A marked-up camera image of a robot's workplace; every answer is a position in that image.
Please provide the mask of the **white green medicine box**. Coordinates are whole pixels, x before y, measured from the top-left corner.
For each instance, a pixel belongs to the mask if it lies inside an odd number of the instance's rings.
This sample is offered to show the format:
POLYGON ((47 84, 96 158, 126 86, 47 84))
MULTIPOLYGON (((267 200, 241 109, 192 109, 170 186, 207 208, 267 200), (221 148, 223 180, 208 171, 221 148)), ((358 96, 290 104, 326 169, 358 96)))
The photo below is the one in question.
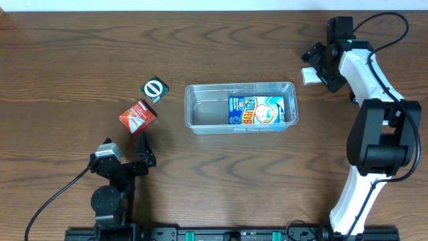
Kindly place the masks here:
POLYGON ((317 76, 316 70, 313 67, 302 68, 301 74, 304 85, 322 83, 321 79, 317 76))

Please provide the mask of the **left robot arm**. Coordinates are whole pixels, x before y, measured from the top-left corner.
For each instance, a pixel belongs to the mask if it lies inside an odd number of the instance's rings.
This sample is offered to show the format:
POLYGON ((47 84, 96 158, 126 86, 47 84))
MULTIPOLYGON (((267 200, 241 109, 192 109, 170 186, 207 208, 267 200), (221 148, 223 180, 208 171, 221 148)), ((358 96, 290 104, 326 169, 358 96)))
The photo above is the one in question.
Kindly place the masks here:
POLYGON ((139 137, 138 160, 122 163, 122 156, 118 145, 109 138, 90 155, 90 172, 109 181, 91 197, 96 217, 95 240, 140 240, 142 237, 139 225, 132 221, 135 179, 148 174, 148 169, 156 165, 156 157, 145 133, 139 137))

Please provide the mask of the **green square box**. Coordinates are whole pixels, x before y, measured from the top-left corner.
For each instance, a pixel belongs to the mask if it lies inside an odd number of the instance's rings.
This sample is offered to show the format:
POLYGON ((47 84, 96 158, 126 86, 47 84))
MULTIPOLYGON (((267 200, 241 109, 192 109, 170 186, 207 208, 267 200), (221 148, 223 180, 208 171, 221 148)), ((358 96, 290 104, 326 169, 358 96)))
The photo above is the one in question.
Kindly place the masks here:
POLYGON ((169 87, 157 76, 152 77, 140 91, 153 103, 158 103, 169 91, 169 87))

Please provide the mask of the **blue Kool Fever box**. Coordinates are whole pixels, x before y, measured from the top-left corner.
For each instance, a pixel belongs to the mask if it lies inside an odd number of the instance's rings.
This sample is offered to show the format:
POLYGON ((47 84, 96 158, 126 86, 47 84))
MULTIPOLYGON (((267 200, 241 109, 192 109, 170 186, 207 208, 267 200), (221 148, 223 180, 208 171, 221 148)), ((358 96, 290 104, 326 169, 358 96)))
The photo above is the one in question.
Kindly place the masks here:
POLYGON ((282 96, 229 97, 230 125, 267 125, 285 121, 286 111, 282 96))

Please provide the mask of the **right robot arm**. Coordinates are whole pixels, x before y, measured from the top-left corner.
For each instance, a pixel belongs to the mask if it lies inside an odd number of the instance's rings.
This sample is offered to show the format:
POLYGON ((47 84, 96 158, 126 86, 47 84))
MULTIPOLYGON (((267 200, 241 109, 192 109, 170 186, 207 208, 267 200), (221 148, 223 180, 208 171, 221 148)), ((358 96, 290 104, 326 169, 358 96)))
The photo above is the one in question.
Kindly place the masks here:
POLYGON ((382 188, 408 178, 397 177, 398 170, 419 162, 421 105, 392 87, 367 41, 317 43, 301 59, 329 91, 349 84, 360 107, 346 142, 350 172, 328 215, 329 239, 388 240, 393 231, 367 232, 364 224, 382 188))

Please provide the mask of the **red orange box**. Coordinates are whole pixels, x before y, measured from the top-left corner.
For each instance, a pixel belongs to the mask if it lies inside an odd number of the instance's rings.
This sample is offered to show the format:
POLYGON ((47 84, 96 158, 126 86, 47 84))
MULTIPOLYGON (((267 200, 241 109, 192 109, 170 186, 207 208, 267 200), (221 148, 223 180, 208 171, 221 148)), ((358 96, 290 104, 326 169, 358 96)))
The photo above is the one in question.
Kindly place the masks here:
POLYGON ((136 135, 154 122, 157 119, 157 115, 145 101, 140 100, 123 112, 118 119, 131 134, 136 135))

